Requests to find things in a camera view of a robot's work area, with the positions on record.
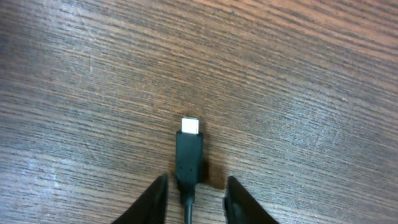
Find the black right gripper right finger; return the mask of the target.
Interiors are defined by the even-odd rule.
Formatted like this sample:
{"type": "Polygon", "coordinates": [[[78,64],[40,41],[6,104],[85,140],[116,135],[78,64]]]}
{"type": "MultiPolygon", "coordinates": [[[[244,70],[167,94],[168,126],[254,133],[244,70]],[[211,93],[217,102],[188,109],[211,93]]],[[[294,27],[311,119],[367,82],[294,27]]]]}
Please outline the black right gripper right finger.
{"type": "Polygon", "coordinates": [[[233,176],[228,177],[223,203],[227,224],[278,224],[233,176]]]}

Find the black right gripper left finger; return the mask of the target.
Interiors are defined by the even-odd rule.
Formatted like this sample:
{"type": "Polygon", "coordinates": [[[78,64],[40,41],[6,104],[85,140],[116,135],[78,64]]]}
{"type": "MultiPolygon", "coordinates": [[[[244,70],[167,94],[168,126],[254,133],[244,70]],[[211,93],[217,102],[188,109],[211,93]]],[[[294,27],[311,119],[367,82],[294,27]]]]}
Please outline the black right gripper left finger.
{"type": "Polygon", "coordinates": [[[169,178],[158,176],[141,196],[112,224],[164,224],[169,178]]]}

